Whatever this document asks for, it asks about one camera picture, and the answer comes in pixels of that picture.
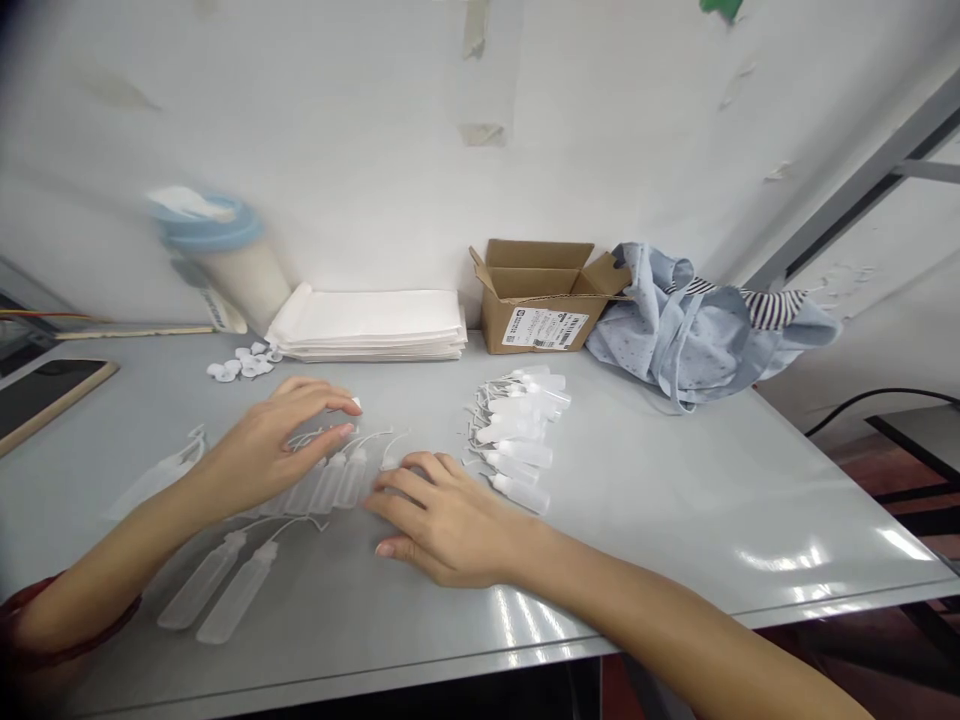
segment black cable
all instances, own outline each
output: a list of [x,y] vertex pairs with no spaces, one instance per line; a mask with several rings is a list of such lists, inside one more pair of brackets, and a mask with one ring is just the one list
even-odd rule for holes
[[933,390],[917,390],[916,388],[880,388],[879,390],[870,390],[869,392],[854,395],[846,402],[840,403],[840,405],[838,405],[832,413],[817,423],[812,430],[807,430],[804,435],[806,437],[813,437],[818,432],[823,430],[837,415],[842,413],[854,403],[858,403],[864,398],[873,397],[874,395],[883,395],[884,393],[888,392],[903,392],[911,395],[926,395],[927,397],[935,397],[938,400],[946,400],[948,403],[952,403],[954,405],[960,405],[960,399],[951,395],[944,395],[943,393],[934,392]]

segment red sleeve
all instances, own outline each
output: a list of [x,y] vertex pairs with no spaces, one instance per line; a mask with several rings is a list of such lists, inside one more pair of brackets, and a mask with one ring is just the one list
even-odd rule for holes
[[20,616],[23,612],[23,609],[27,607],[27,605],[29,605],[40,593],[50,587],[53,582],[62,574],[63,573],[58,573],[53,577],[48,577],[45,580],[41,580],[40,582],[23,588],[23,590],[20,590],[19,592],[10,596],[10,598],[8,598],[7,601],[0,606],[0,627],[2,627],[3,633],[6,636],[7,646],[10,649],[12,658],[13,671],[16,673],[30,673],[43,668],[54,667],[56,665],[60,665],[61,663],[74,660],[81,655],[86,655],[88,652],[100,647],[103,645],[103,643],[116,635],[124,625],[130,622],[130,618],[134,616],[134,614],[137,612],[137,609],[140,607],[141,598],[140,596],[137,596],[137,598],[130,603],[130,606],[123,611],[123,614],[118,617],[112,625],[97,633],[96,636],[90,638],[89,640],[84,640],[83,642],[77,643],[73,647],[69,647],[64,650],[58,650],[52,653],[42,653],[18,647],[15,641],[15,631],[17,628],[17,623],[20,621]]

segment hand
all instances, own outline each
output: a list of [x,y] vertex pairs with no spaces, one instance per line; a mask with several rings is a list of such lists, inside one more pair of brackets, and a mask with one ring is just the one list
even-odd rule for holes
[[353,432],[347,423],[327,430],[297,452],[287,438],[324,410],[361,410],[349,390],[325,380],[293,377],[269,400],[254,405],[196,466],[169,490],[201,526],[249,510],[283,492]]
[[[402,464],[377,478],[364,503],[405,533],[381,542],[377,555],[410,563],[447,587],[519,582],[525,549],[547,526],[509,507],[449,455],[417,452]],[[407,497],[383,492],[387,488]]]

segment blue cloth bag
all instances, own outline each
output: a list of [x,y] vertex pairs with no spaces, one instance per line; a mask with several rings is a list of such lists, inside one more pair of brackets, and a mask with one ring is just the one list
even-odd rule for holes
[[659,387],[681,413],[773,377],[804,350],[829,345],[840,323],[805,290],[761,293],[696,277],[689,260],[646,243],[613,255],[633,283],[587,338],[598,360]]

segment small box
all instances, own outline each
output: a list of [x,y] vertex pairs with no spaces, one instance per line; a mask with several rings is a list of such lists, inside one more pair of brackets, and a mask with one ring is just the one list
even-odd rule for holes
[[470,248],[483,283],[487,352],[579,350],[607,302],[630,284],[630,269],[604,253],[584,267],[593,243],[491,240],[486,263]]

